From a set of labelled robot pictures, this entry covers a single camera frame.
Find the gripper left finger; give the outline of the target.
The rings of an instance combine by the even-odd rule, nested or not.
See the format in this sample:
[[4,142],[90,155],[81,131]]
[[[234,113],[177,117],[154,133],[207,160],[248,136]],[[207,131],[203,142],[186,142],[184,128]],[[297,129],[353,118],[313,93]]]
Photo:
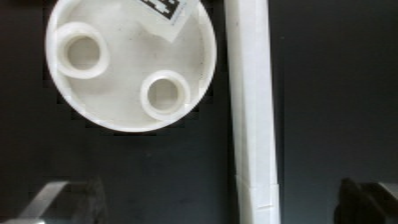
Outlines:
[[11,224],[107,224],[102,180],[51,182]]

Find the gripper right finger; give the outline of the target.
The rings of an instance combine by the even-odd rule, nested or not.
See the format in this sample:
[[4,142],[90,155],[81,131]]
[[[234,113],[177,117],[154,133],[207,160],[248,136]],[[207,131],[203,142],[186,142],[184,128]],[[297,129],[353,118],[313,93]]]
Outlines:
[[335,224],[398,224],[398,183],[342,180]]

